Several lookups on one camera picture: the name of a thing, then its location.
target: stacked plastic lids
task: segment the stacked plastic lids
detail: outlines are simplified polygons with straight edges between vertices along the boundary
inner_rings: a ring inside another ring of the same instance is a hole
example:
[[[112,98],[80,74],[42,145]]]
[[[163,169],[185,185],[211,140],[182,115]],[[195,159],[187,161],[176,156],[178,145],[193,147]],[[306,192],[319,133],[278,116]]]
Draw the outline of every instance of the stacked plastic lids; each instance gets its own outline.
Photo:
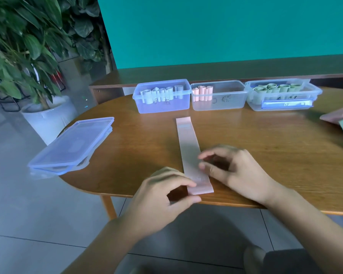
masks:
[[[89,164],[95,149],[112,132],[114,117],[75,122],[28,163],[37,173],[62,175]]]

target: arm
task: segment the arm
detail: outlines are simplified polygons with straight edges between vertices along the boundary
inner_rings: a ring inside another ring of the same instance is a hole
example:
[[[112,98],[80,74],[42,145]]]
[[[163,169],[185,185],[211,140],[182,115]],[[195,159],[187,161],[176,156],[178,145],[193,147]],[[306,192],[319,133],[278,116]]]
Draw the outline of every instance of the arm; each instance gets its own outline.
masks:
[[[343,228],[318,211],[296,191],[274,181],[246,150],[219,145],[202,152],[208,175],[239,194],[267,207],[297,237],[325,273],[343,273]],[[228,170],[215,166],[228,163]]]
[[[168,167],[144,180],[126,213],[108,222],[63,274],[114,273],[122,258],[139,240],[161,230],[193,203],[201,201],[194,195],[171,205],[167,194],[179,186],[193,187],[196,183]]]

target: hand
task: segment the hand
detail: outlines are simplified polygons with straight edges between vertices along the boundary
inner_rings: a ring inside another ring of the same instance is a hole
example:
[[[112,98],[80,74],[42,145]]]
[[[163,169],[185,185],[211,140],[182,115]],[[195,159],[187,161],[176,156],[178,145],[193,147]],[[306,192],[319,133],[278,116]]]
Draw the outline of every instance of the hand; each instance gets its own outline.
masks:
[[[261,168],[247,150],[217,145],[203,151],[198,158],[227,162],[227,171],[205,161],[199,164],[199,168],[242,196],[263,205],[275,196],[278,188],[283,187]]]
[[[179,186],[195,187],[196,183],[170,167],[156,171],[142,182],[122,216],[137,240],[161,230],[192,204],[201,201],[201,197],[193,195],[171,205],[167,194]]]

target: table leg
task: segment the table leg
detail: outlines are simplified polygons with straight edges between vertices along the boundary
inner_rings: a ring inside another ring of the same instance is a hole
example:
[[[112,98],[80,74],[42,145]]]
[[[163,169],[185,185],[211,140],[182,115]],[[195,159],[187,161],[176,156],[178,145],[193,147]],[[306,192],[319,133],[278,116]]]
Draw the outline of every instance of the table leg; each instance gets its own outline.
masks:
[[[109,195],[100,195],[100,196],[101,196],[103,205],[105,207],[105,210],[109,216],[109,219],[112,220],[112,219],[117,218],[117,213],[115,212],[113,202],[110,196]]]

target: plastic lid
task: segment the plastic lid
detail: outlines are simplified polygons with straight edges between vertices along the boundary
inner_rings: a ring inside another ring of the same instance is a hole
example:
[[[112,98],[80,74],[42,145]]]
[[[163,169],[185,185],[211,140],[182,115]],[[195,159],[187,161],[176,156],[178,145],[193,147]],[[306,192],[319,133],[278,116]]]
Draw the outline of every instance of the plastic lid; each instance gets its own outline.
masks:
[[[114,122],[114,117],[80,120],[65,130],[28,163],[31,168],[76,166]]]

